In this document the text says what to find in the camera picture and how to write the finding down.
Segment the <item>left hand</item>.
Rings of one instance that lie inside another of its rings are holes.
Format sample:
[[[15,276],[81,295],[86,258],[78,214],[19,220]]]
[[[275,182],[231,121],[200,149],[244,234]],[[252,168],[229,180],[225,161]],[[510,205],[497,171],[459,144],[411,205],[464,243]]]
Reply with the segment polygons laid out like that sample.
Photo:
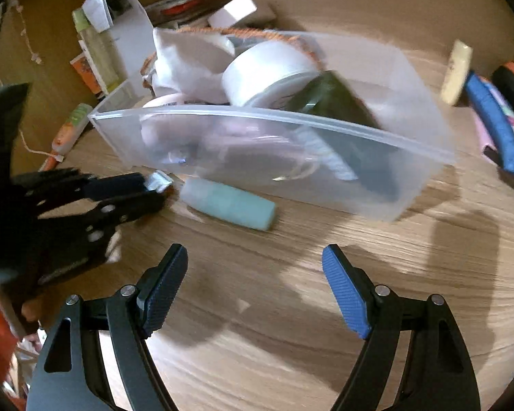
[[[9,297],[0,290],[0,312],[4,317],[10,330],[17,334],[21,327],[21,319],[15,314]],[[28,323],[38,322],[42,315],[42,299],[40,297],[26,301],[20,309],[20,314]]]

